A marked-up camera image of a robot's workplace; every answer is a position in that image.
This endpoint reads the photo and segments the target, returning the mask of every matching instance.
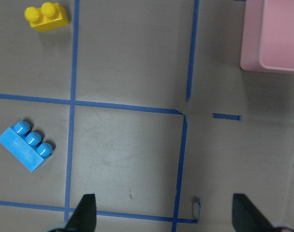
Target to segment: yellow block stud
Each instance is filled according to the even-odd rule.
[[[69,24],[65,9],[59,3],[45,2],[41,8],[29,7],[25,18],[30,27],[39,32],[53,30]]]

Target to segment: vertical blue tape line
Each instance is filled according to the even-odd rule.
[[[73,56],[72,56],[72,77],[71,77],[71,105],[69,120],[69,140],[68,140],[68,158],[66,165],[65,181],[65,200],[64,200],[64,221],[69,220],[71,177],[72,177],[72,157],[74,140],[74,121],[75,121],[75,94],[76,94],[76,73],[77,73],[77,50],[78,50],[78,21],[79,21],[79,0],[75,0],[74,6],[74,32],[73,32]]]
[[[186,101],[187,102],[190,100],[190,97],[191,97],[194,56],[195,56],[195,44],[196,44],[196,32],[197,32],[197,22],[198,22],[198,16],[199,16],[199,6],[200,6],[200,0],[194,0],[191,46],[190,46],[189,66],[188,66],[187,93],[186,93]]]
[[[225,115],[225,114],[213,113],[213,117],[214,118],[220,118],[220,119],[236,120],[236,121],[241,121],[242,120],[241,115]]]
[[[181,194],[182,172],[184,168],[184,158],[185,158],[185,150],[186,150],[187,130],[188,130],[188,124],[187,124],[186,116],[184,116],[183,125],[182,125],[181,143],[180,143],[179,162],[178,162],[176,196],[175,196],[173,223],[172,223],[172,230],[171,230],[172,232],[176,232],[177,223],[178,223],[178,212],[179,212],[179,202],[180,202],[180,194]]]

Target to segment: building block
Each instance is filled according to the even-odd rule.
[[[45,2],[41,8],[33,6],[25,10],[25,18],[33,29],[44,32],[69,24],[65,9],[59,3]]]
[[[0,136],[0,143],[9,150],[31,172],[39,167],[52,153],[49,143],[39,145],[42,137],[37,132],[30,132],[30,125],[19,121],[9,127]]]

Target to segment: blue block stud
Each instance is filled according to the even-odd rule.
[[[30,132],[30,125],[19,121],[9,127],[0,136],[0,143],[9,150],[31,172],[49,157],[53,149],[49,143],[39,143],[42,137],[37,132]]]

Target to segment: pink plastic container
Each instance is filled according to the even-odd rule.
[[[294,0],[247,0],[242,69],[294,74]]]

